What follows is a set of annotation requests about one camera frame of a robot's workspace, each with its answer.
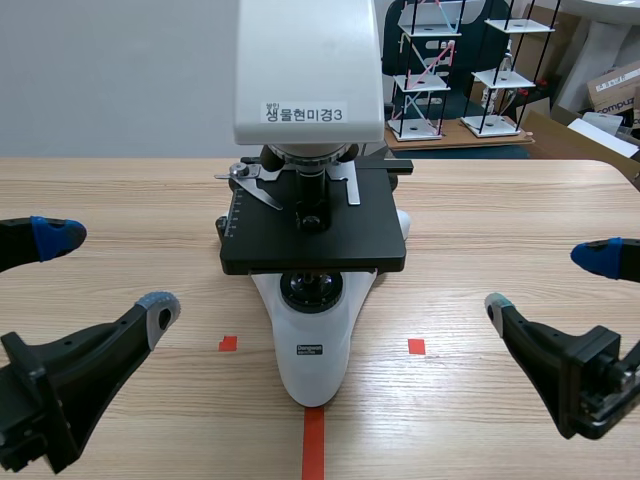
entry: blue gripper fingertip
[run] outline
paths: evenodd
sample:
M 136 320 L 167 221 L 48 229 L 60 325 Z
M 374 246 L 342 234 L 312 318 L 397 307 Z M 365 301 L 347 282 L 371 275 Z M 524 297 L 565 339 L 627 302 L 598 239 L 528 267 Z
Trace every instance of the blue gripper fingertip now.
M 31 217 L 31 226 L 41 262 L 79 248 L 87 238 L 87 229 L 75 220 L 65 220 L 63 225 L 52 225 L 46 218 Z
M 571 260 L 588 272 L 618 280 L 622 238 L 611 238 L 605 246 L 582 243 L 571 252 Z

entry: white microscope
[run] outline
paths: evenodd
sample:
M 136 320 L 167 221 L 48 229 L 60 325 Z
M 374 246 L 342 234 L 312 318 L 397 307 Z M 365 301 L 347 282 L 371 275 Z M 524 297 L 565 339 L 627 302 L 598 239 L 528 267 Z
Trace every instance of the white microscope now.
M 265 146 L 233 165 L 216 225 L 225 273 L 251 275 L 271 317 L 280 376 L 308 407 L 336 394 L 376 276 L 404 268 L 396 210 L 410 161 L 356 158 L 383 140 L 373 0 L 240 0 L 235 138 Z

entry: wooden tray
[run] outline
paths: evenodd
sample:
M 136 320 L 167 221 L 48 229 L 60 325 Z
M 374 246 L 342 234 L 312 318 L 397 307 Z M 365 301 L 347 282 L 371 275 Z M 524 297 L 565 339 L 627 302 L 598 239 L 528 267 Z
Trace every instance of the wooden tray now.
M 443 137 L 440 140 L 416 140 L 399 142 L 386 127 L 384 139 L 391 150 L 437 150 L 443 148 L 498 147 L 502 145 L 527 145 L 535 143 L 530 132 L 524 129 L 520 135 L 508 137 L 478 138 L 465 127 L 459 119 L 445 120 L 442 125 Z

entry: wooden table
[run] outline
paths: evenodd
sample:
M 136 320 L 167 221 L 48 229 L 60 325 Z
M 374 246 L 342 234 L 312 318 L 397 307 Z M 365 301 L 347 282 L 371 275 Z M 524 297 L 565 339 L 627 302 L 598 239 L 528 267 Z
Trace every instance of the wooden table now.
M 105 413 L 69 479 L 299 479 L 303 409 L 286 394 L 252 282 L 226 277 L 214 221 L 230 160 L 0 160 L 0 218 L 73 218 L 67 258 L 0 276 L 0 333 L 49 342 L 174 292 L 182 316 Z M 487 319 L 508 296 L 569 333 L 640 338 L 640 286 L 589 275 L 582 241 L 640 235 L 640 196 L 591 161 L 424 161 L 402 178 L 407 267 L 369 296 L 326 407 L 327 479 L 637 479 L 640 411 L 566 441 Z M 224 335 L 238 351 L 219 353 Z M 407 339 L 424 338 L 426 356 Z M 44 462 L 23 480 L 50 478 Z

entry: brand label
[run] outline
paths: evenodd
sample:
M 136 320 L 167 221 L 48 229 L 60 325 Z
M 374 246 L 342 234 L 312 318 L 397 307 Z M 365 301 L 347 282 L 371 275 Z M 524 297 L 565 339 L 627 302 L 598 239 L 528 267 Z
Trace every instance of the brand label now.
M 298 355 L 322 355 L 322 345 L 298 345 Z
M 346 102 L 265 102 L 261 123 L 347 123 Z

